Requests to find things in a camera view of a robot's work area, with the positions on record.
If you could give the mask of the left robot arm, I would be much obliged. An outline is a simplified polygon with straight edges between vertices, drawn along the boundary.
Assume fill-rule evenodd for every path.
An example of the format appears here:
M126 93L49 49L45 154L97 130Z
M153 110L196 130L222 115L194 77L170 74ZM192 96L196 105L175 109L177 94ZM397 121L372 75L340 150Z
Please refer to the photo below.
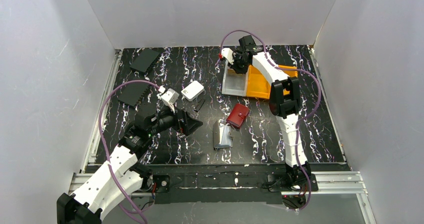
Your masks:
M155 135L174 129L189 136L202 125L177 107L163 106L155 114L136 115L100 168L71 194L63 193L57 199L57 222L102 223L112 209L151 177L151 169L139 160L152 146Z

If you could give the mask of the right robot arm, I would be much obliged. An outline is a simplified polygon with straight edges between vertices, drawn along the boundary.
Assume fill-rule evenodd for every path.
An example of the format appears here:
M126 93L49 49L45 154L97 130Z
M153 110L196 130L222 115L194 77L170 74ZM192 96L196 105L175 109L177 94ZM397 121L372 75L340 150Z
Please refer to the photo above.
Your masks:
M231 54L228 63L238 74L249 66L255 67L270 85L268 105L275 116L285 144L285 163L300 167L307 163L299 137L300 86L297 77L291 77L268 57L264 47L257 45L251 35L239 39L240 48Z

